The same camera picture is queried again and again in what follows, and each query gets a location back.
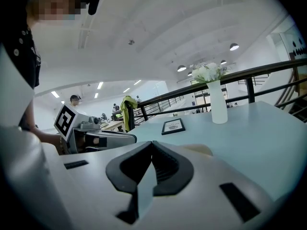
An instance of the white flower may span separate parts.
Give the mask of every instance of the white flower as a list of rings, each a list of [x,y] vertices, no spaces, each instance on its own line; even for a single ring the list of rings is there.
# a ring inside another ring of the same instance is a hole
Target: white flower
[[[227,66],[218,66],[215,63],[204,66],[203,63],[200,63],[193,70],[192,77],[198,82],[212,82],[221,79],[227,70]]]

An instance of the white robot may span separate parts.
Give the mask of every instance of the white robot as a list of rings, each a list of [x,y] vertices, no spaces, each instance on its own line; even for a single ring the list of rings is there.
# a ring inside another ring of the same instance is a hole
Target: white robot
[[[72,154],[59,156],[53,145],[17,127],[34,93],[3,48],[0,64],[0,95],[8,105],[0,110],[3,176],[20,207],[43,228],[254,229],[272,212],[273,201],[259,185],[209,155],[158,141],[134,143],[131,136],[129,145],[78,154],[76,132],[116,145],[99,131],[98,119],[66,105],[55,127]],[[14,95],[25,104],[12,115]]]

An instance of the black metal railing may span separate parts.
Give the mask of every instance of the black metal railing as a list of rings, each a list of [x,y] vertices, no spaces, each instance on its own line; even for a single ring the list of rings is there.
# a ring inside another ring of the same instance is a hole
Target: black metal railing
[[[177,102],[181,101],[184,97],[183,96],[177,96],[176,98],[167,99],[161,102],[153,103],[147,106],[144,106],[145,112],[149,115],[149,118],[154,117],[160,112],[163,112],[165,109],[175,105]],[[142,112],[142,108],[138,107],[137,109],[133,110],[134,115],[134,122],[135,124],[139,125],[145,121],[145,118],[141,115],[139,115]]]
[[[266,79],[269,77],[269,74],[267,76],[261,76],[261,77],[252,77],[253,85],[263,85]],[[239,85],[246,85],[246,79],[239,80],[238,81]]]
[[[231,82],[235,82],[235,81],[240,81],[240,80],[245,80],[246,81],[246,86],[247,86],[247,90],[248,90],[248,94],[244,95],[244,96],[239,96],[239,97],[235,97],[235,98],[231,98],[226,100],[226,103],[229,102],[236,102],[236,101],[240,101],[240,100],[244,100],[244,99],[248,99],[248,103],[252,103],[255,102],[255,96],[260,96],[263,94],[268,94],[274,91],[278,91],[290,86],[297,86],[300,83],[303,83],[305,81],[307,81],[307,78],[302,79],[302,80],[296,80],[294,82],[282,85],[282,86],[278,86],[272,89],[268,89],[268,90],[264,90],[264,91],[260,91],[257,93],[254,93],[254,85],[253,85],[253,77],[256,76],[260,76],[263,74],[270,74],[272,72],[276,72],[276,71],[281,71],[281,70],[285,70],[285,69],[290,69],[290,68],[297,68],[300,66],[305,66],[307,65],[307,59],[297,59],[297,60],[290,60],[290,61],[284,61],[284,62],[279,62],[279,63],[274,63],[274,64],[269,64],[269,65],[265,65],[265,66],[260,66],[260,67],[256,67],[256,68],[252,68],[252,69],[247,69],[247,70],[243,70],[243,71],[239,71],[239,72],[234,72],[228,75],[225,75],[221,78],[221,85],[222,84],[227,84],[227,83],[231,83]],[[174,110],[168,110],[168,111],[160,111],[157,113],[147,113],[145,110],[145,107],[147,108],[150,105],[159,103],[159,102],[163,102],[165,100],[171,101],[171,100],[175,100],[176,102],[176,98],[185,94],[190,94],[190,93],[194,93],[197,91],[202,91],[207,89],[208,86],[205,83],[197,83],[197,84],[193,84],[191,86],[179,89],[179,90],[175,90],[157,97],[154,97],[150,100],[144,101],[139,103],[138,107],[140,108],[142,115],[137,115],[135,116],[135,118],[139,118],[142,117],[144,118],[144,121],[147,121],[149,119],[149,117],[151,116],[155,116],[155,115],[161,115],[161,114],[168,114],[168,113],[173,113],[173,112],[183,112],[183,111],[187,111],[187,110],[193,110],[193,109],[197,109],[197,108],[202,108],[202,107],[208,107],[211,104],[210,103],[206,103],[206,104],[201,104],[201,105],[195,105],[195,106],[189,106],[189,107],[184,107],[184,108],[179,108],[179,109],[174,109]],[[292,99],[290,101],[287,101],[285,103],[281,103],[276,105],[276,107],[282,107],[288,104],[291,104],[297,100],[300,100],[304,97],[306,97],[307,94],[298,96],[295,99]]]

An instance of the white vase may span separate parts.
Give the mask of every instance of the white vase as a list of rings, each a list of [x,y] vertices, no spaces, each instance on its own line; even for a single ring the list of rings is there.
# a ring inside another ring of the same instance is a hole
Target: white vase
[[[226,123],[228,120],[226,101],[222,93],[221,82],[207,83],[210,91],[212,122],[216,124]]]

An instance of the white wall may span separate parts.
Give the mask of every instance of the white wall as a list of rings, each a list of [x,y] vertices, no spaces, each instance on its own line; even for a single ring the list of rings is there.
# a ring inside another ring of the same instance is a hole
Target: white wall
[[[56,112],[34,98],[34,119],[40,130],[54,129]]]
[[[268,65],[287,59],[286,50],[283,44],[277,46],[273,43],[271,37],[261,38],[256,41],[250,48],[248,48],[236,61],[237,69],[244,70],[263,65]],[[255,92],[274,88],[283,84],[288,83],[292,70],[283,70],[270,74],[264,85],[260,88],[255,88]],[[247,94],[246,86],[238,85],[237,82],[226,84],[228,97],[235,98]],[[272,92],[266,95],[258,96],[255,98],[256,101],[265,101],[269,104],[274,105],[283,90]],[[248,103],[247,100],[237,102],[238,105]]]
[[[166,85],[167,85],[167,89],[169,92],[172,92],[178,89],[178,84],[177,84],[177,81],[175,80],[166,81]]]
[[[100,81],[127,80],[176,80],[175,74],[148,57],[137,57],[128,48],[120,54],[114,50],[86,48],[62,50],[41,54],[44,65],[40,71],[40,85],[35,94],[45,94],[50,90]]]
[[[142,101],[147,101],[165,93],[168,93],[165,81],[147,81],[141,87],[129,93],[129,95],[134,99],[138,95]]]
[[[177,89],[182,89],[184,87],[191,86],[191,80],[194,80],[194,79],[193,78],[189,78],[187,80],[178,82],[177,83]],[[197,105],[194,93],[186,94],[186,95],[184,95],[184,98],[186,99],[185,106],[192,106],[192,102],[195,102],[195,105]]]
[[[147,81],[132,92],[128,91],[116,98],[108,98],[100,101],[93,101],[91,103],[81,103],[78,106],[78,110],[85,112],[87,115],[97,117],[100,117],[102,113],[105,113],[107,118],[110,118],[113,111],[113,104],[116,103],[120,106],[126,95],[130,95],[134,99],[136,99],[136,96],[138,95],[142,101],[146,101],[167,92],[168,89],[164,81]]]
[[[91,103],[82,103],[78,106],[78,110],[85,112],[89,116],[96,117],[100,117],[102,113],[105,113],[107,118],[110,118],[113,112],[114,103],[120,106],[125,96],[126,95],[116,98],[103,99],[101,101],[95,101]]]
[[[252,44],[237,60],[238,70],[259,67],[280,62],[277,51],[270,46],[267,38],[261,38]]]

